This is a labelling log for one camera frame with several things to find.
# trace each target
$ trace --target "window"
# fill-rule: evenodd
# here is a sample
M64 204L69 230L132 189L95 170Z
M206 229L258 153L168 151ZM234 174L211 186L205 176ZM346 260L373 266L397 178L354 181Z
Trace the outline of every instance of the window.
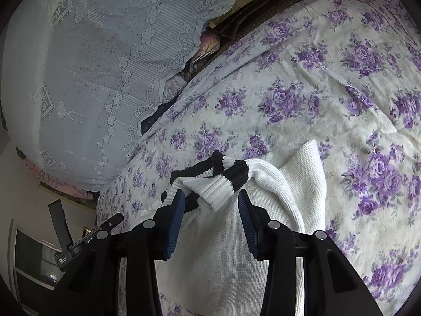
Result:
M54 259L58 252L53 245L28 236L12 220L8 257L11 290L31 316L37 316L48 304L51 292L64 275Z

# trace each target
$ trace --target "white lace curtain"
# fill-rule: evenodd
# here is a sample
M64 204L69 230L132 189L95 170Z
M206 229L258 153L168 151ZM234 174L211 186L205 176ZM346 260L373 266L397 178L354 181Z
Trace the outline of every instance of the white lace curtain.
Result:
M6 33L9 134L53 176L98 190L126 164L165 81L235 0L24 0Z

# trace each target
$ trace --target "window frame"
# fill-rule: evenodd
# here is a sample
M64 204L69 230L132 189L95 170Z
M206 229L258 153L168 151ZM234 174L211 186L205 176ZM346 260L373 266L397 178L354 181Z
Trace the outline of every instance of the window frame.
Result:
M23 277L33 281L34 283L37 283L38 285L49 289L51 291L54 290L54 286L51 286L47 283L44 283L31 275L23 272L19 268L15 266L15 249L16 249L16 235L18 230L22 233L24 233L26 236L30 237L34 241L39 242L40 244L51 248L54 251L61 252L62 249L59 246L55 246L53 244L50 244L47 241L38 239L33 237L32 235L29 235L31 232L28 231L28 229L25 229L25 227L22 227L19 225L15 220L11 220L10 222L10 228L9 228L9 239L8 239L8 256L7 256L7 266L8 266L8 273L9 273L9 282L10 282L10 291L12 292L14 298L19 302L20 306L25 310L26 313L28 313L30 316L38 316L38 313L25 304L23 304L19 297L19 291L16 288L17 287L17 280L16 280L16 273L19 273Z

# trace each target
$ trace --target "pink fabric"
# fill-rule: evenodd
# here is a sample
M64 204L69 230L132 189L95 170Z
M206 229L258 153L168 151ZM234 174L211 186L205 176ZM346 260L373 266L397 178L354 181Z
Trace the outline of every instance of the pink fabric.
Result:
M26 166L28 167L31 174L33 174L37 179L41 180L43 183L51 186L53 189L58 190L62 193L68 194L73 197L83 198L86 200L93 200L93 194L77 187L67 184L55 177L52 177L50 174L46 173L43 169L36 166L32 161L25 159Z

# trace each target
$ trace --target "black and white stripe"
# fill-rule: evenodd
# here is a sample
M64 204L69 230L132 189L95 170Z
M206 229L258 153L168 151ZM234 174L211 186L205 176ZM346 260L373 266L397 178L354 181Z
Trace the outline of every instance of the black and white stripe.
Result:
M161 195L170 204L178 189L186 194L185 213L197 208L198 198L203 198L212 209L218 209L248 181L249 167L244 160L224 156L218 150L210 158L182 171L173 171L170 188Z

